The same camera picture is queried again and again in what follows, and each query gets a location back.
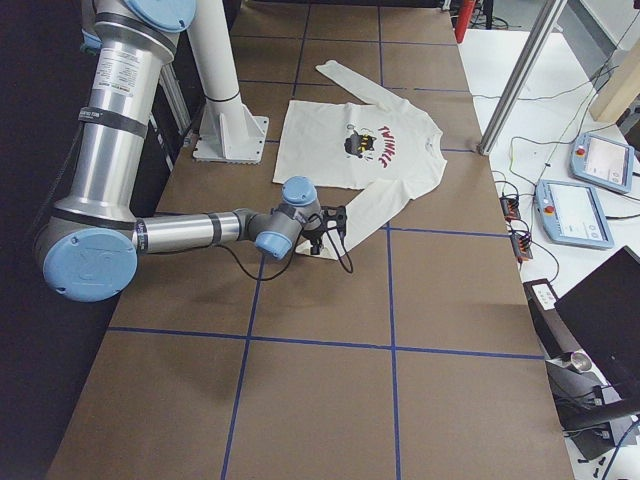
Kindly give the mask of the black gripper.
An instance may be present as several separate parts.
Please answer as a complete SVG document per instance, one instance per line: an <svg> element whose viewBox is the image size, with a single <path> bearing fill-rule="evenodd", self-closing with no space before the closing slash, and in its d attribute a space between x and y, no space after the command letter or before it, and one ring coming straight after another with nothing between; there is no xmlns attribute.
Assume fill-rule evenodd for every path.
<svg viewBox="0 0 640 480"><path fill-rule="evenodd" d="M324 235L324 224L322 219L313 219L305 224L302 236L311 243L311 254L319 254L322 249L322 236Z"/></svg>

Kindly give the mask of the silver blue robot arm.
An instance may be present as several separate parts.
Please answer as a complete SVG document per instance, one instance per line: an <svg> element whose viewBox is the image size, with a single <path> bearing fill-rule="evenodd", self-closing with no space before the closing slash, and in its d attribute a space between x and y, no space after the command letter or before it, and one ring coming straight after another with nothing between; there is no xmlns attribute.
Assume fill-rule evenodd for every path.
<svg viewBox="0 0 640 480"><path fill-rule="evenodd" d="M200 158L258 162L268 121L241 99L221 2L85 1L81 12L85 41L99 58L79 114L81 145L70 193L56 202L36 240L52 290L80 302L110 298L131 282L142 254L247 240L281 259L300 238L321 247L326 215L304 177L284 183L282 202L268 214L134 216L130 200L156 88L181 34L189 38L205 95Z"/></svg>

